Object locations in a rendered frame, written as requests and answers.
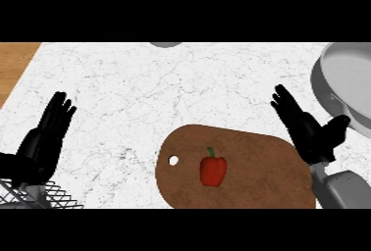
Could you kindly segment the brown wooden cutting board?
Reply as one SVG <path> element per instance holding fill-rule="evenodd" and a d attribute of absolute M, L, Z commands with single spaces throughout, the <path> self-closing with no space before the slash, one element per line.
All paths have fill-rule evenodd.
<path fill-rule="evenodd" d="M 207 156 L 226 160 L 217 187 L 199 181 Z M 156 185 L 174 208 L 306 208 L 316 206 L 309 165 L 280 138 L 207 125 L 178 127 L 164 140 Z"/>

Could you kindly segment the red bell pepper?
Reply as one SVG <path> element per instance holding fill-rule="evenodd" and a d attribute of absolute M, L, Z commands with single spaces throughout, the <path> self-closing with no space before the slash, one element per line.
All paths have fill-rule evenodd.
<path fill-rule="evenodd" d="M 207 147 L 208 157 L 199 162 L 199 181 L 204 186 L 217 187 L 224 179 L 227 163 L 223 157 L 214 155 L 214 150 Z"/>

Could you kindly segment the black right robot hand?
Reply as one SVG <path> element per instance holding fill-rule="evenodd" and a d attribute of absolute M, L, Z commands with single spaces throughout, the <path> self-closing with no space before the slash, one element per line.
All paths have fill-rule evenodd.
<path fill-rule="evenodd" d="M 304 112 L 282 84 L 275 87 L 270 106 L 285 125 L 295 150 L 309 165 L 331 163 L 334 149 L 344 142 L 350 117 L 340 115 L 320 125 L 310 113 Z"/>

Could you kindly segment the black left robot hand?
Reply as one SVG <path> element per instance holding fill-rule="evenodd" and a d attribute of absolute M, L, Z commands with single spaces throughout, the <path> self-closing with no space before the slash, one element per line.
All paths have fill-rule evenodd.
<path fill-rule="evenodd" d="M 0 178 L 11 180 L 11 187 L 42 185 L 50 180 L 76 107 L 66 93 L 56 91 L 44 108 L 37 127 L 22 140 L 17 152 L 0 152 Z"/>

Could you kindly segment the grey metal pot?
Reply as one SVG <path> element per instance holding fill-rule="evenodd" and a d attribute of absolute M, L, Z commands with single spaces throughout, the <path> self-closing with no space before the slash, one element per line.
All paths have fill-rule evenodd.
<path fill-rule="evenodd" d="M 326 45 L 310 73 L 314 97 L 328 114 L 371 138 L 371 42 Z"/>

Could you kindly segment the grey rounded object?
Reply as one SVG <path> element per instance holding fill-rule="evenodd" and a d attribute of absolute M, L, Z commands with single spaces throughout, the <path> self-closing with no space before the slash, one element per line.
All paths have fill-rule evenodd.
<path fill-rule="evenodd" d="M 149 43 L 158 48 L 171 48 L 181 44 L 180 42 L 149 42 Z"/>

